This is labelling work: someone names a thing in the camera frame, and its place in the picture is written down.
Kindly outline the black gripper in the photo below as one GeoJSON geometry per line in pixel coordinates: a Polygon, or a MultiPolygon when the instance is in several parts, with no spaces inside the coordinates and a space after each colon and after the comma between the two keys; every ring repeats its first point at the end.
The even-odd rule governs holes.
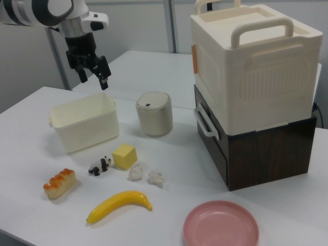
{"type": "Polygon", "coordinates": [[[108,62],[105,56],[98,57],[95,54],[96,43],[93,33],[87,33],[79,37],[65,37],[68,51],[66,56],[71,69],[75,70],[80,82],[85,83],[88,78],[84,67],[80,62],[81,57],[91,58],[90,71],[96,75],[102,90],[108,88],[108,77],[111,75],[108,62]]]}

